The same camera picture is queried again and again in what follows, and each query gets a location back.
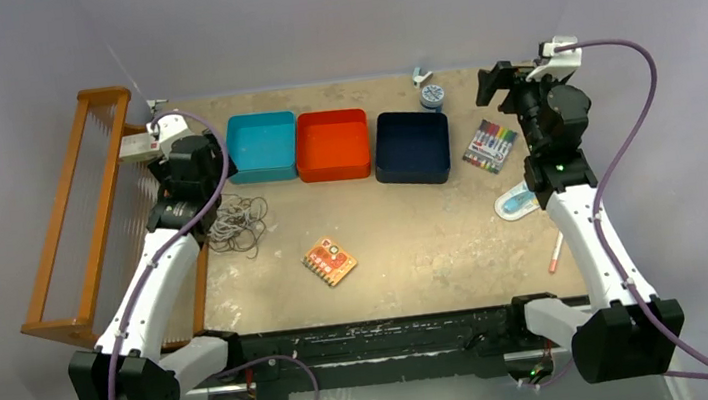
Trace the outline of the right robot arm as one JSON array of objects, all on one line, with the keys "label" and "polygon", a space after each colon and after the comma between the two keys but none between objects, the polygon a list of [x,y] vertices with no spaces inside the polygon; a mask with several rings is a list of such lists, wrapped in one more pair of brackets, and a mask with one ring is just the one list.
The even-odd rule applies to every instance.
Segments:
[{"label": "right robot arm", "polygon": [[588,383],[668,371],[684,312],[660,299],[626,253],[598,199],[601,185],[580,144],[591,102],[568,79],[533,77],[527,66],[501,61],[478,72],[476,104],[506,91],[501,113],[514,115],[529,150],[525,181],[564,237],[588,290],[582,311],[552,295],[516,297],[522,312],[509,318],[511,342],[532,348],[543,338],[571,352]]}]

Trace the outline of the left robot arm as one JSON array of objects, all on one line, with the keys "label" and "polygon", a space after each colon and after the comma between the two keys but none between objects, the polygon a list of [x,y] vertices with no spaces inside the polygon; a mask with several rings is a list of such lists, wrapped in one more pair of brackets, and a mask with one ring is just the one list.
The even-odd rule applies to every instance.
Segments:
[{"label": "left robot arm", "polygon": [[150,163],[160,184],[149,214],[143,255],[120,307],[91,351],[68,366],[78,400],[180,400],[205,379],[234,384],[246,372],[245,355],[228,338],[195,335],[163,356],[176,302],[206,250],[221,192],[234,168],[216,135],[188,135]]}]

